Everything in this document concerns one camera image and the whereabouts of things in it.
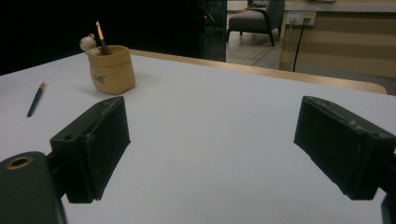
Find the table surface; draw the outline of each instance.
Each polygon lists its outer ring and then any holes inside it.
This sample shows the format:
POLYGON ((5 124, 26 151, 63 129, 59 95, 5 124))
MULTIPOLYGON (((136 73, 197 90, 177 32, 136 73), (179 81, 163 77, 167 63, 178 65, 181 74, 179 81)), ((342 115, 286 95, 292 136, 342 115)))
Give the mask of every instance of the table surface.
MULTIPOLYGON (((367 83, 325 86, 271 69, 254 75, 235 64, 131 52, 136 86, 123 94, 131 144, 101 201, 62 198, 69 223, 382 223, 381 189, 372 201, 350 201, 293 137, 305 95, 396 134, 394 96, 361 90, 382 91, 367 83)), ((50 153, 52 136, 110 97, 93 86, 83 53, 1 76, 0 158, 50 153)))

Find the wooden table edge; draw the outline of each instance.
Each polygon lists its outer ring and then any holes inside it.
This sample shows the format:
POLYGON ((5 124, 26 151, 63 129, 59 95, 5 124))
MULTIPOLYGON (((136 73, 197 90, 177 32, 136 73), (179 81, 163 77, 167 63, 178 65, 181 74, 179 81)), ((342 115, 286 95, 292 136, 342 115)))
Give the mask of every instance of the wooden table edge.
POLYGON ((130 49, 130 53, 132 55, 137 55, 137 56, 162 59, 162 60, 180 62, 180 63, 198 64, 198 65, 228 69, 233 71, 239 71, 244 73, 250 73, 255 75, 261 75, 266 77, 276 77, 276 78, 302 81, 307 83, 326 85, 326 86, 332 86, 332 87, 338 87, 344 89, 387 94, 387 91, 383 86, 371 82, 342 79, 337 77, 321 77, 321 76, 315 76, 315 75, 309 75, 303 73, 294 73, 289 71, 254 67, 254 66, 236 64, 236 63, 216 62, 205 59, 197 59, 197 58, 190 58, 190 57, 177 56, 171 54, 143 51, 138 49, 130 49))

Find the chair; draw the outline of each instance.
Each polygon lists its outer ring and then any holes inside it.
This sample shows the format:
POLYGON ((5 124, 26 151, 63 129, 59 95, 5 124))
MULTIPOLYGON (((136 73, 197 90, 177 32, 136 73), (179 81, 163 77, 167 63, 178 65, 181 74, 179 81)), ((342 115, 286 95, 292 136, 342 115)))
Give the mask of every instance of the chair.
POLYGON ((277 28, 279 35, 283 21, 285 0, 269 0, 265 10, 248 9, 238 13, 228 20, 226 42, 230 39, 231 31, 267 34, 270 36, 272 46, 275 45, 272 31, 277 28))

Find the beige pen holder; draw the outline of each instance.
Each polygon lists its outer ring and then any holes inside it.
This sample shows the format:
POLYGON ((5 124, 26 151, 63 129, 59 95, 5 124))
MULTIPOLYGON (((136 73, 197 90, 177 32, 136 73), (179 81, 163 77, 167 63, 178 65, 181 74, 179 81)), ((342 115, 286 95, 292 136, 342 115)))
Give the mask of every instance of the beige pen holder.
POLYGON ((109 45, 107 49, 108 55, 87 54, 92 82, 99 91, 119 95, 134 87, 131 55, 124 46, 109 45))

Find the pen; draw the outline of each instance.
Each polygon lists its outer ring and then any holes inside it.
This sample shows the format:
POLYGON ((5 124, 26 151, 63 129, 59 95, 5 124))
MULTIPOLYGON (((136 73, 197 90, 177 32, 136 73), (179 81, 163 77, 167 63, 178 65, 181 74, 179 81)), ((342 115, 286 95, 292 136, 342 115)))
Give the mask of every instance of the pen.
POLYGON ((98 28, 99 39, 100 39, 100 42, 102 43, 103 53, 105 55, 108 55, 108 50, 107 50, 105 38, 103 37, 103 33, 102 33, 102 29, 100 28, 99 21, 96 22, 96 27, 98 28))
POLYGON ((32 117, 33 112, 35 112, 35 107, 37 106, 38 101, 40 100, 45 87, 46 87, 45 82, 41 83, 40 87, 38 88, 38 91, 35 93, 35 99, 33 100, 32 105, 30 106, 29 112, 27 113, 28 118, 32 117))

